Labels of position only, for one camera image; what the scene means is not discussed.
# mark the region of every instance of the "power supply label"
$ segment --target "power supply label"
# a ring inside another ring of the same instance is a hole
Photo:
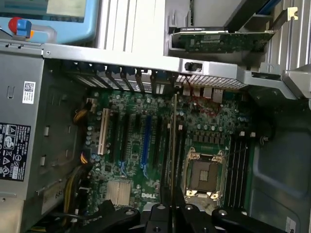
[[[30,130],[0,122],[0,180],[24,181]]]

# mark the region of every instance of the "motherboard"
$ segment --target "motherboard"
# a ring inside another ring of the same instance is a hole
[[[186,202],[199,204],[207,212],[229,205],[225,200],[232,183],[227,182],[232,177],[229,158],[247,149],[246,145],[232,149],[232,138],[255,137],[249,103],[243,93],[214,88],[195,91],[185,88],[176,95],[176,103],[163,95],[112,90],[90,94],[87,101],[92,108],[83,148],[93,163],[88,175],[90,214],[104,200],[111,200],[116,208],[139,210],[159,202],[160,187],[171,168],[165,166],[167,161],[174,163],[175,182]],[[173,124],[174,154],[170,149]]]

